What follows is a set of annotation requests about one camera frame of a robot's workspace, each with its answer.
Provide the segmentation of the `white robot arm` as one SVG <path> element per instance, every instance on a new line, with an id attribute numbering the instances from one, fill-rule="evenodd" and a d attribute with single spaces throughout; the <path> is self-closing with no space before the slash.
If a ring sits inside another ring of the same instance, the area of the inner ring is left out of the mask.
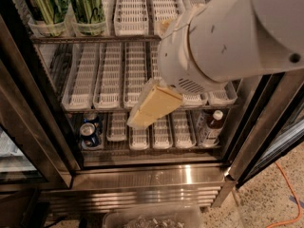
<path id="1" fill-rule="evenodd" d="M 184 94 L 304 66 L 304 0 L 211 0 L 170 23 L 158 44 L 161 78 L 149 80 L 127 125 L 145 129 Z"/>

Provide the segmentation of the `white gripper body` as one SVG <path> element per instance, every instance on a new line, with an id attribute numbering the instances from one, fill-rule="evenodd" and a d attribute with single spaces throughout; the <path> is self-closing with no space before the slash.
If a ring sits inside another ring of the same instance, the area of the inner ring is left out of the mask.
<path id="1" fill-rule="evenodd" d="M 222 90 L 227 82 L 219 83 L 199 68 L 190 48 L 190 24 L 206 6 L 197 4 L 173 20 L 158 45 L 157 65 L 164 82 L 182 94 L 202 94 Z"/>

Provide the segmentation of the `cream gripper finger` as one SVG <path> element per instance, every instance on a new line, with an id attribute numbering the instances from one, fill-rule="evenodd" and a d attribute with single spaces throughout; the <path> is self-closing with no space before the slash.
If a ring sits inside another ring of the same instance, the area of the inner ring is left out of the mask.
<path id="1" fill-rule="evenodd" d="M 157 23 L 157 33 L 160 37 L 162 37 L 165 32 L 167 31 L 167 29 L 169 28 L 169 26 L 171 25 L 172 22 L 174 22 L 175 19 L 174 18 L 168 18 L 166 20 L 162 20 L 159 21 Z"/>
<path id="2" fill-rule="evenodd" d="M 167 86 L 163 80 L 150 79 L 130 111 L 127 125 L 146 129 L 156 120 L 168 115 L 182 105 L 182 95 Z"/>

